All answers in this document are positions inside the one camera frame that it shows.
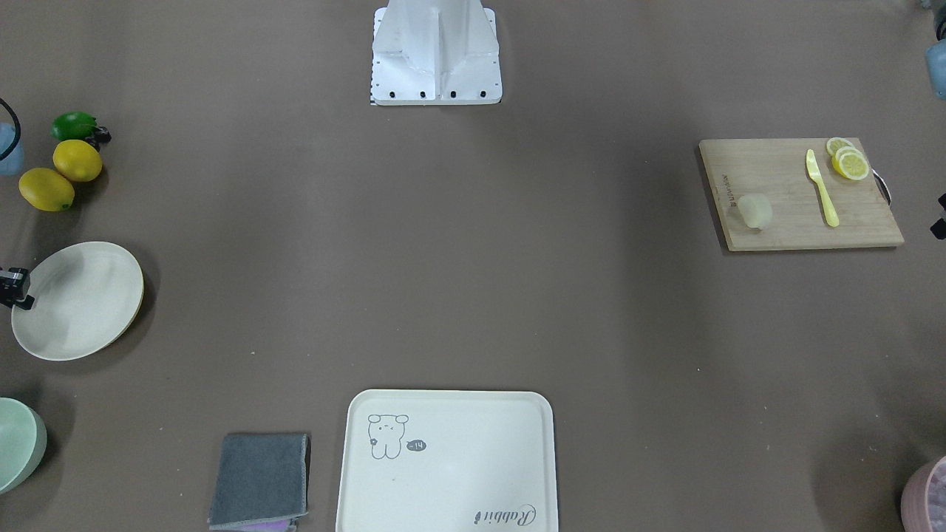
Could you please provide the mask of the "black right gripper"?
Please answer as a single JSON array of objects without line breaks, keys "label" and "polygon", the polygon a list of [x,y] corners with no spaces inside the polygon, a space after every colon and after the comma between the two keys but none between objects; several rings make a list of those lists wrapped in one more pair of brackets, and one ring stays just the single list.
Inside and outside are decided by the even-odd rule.
[{"label": "black right gripper", "polygon": [[6,302],[7,307],[31,310],[35,299],[33,296],[28,296],[28,287],[30,287],[30,270],[26,268],[1,269],[1,302]]}]

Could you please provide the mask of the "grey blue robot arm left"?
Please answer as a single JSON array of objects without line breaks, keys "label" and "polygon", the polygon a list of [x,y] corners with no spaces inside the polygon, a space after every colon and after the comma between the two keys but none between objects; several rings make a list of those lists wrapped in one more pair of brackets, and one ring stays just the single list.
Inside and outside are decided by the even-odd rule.
[{"label": "grey blue robot arm left", "polygon": [[927,73],[933,94],[945,100],[945,1],[918,1],[922,9],[933,16],[933,33],[936,43],[925,51]]}]

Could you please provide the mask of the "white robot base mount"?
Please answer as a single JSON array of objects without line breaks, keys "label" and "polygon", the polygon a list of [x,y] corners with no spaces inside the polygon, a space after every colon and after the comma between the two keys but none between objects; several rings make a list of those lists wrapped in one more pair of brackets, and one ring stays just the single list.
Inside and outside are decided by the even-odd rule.
[{"label": "white robot base mount", "polygon": [[370,101],[472,106],[503,99],[499,33],[480,1],[389,1],[375,11]]}]

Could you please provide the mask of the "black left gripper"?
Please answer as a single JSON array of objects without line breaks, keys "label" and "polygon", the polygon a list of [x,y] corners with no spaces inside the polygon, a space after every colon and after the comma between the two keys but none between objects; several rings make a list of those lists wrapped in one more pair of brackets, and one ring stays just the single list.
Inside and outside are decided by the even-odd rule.
[{"label": "black left gripper", "polygon": [[939,196],[937,202],[942,207],[942,212],[930,226],[930,231],[938,240],[944,240],[946,239],[946,194]]}]

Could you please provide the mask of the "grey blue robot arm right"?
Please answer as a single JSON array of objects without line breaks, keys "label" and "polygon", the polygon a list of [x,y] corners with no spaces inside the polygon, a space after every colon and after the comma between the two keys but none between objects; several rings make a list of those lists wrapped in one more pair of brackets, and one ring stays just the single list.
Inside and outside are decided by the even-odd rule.
[{"label": "grey blue robot arm right", "polygon": [[[1,174],[11,176],[20,172],[24,162],[23,149],[20,143],[19,126],[2,122],[1,124]],[[28,294],[30,289],[30,270],[24,268],[9,268],[1,270],[1,303],[14,309],[31,310],[35,303],[33,296]]]}]

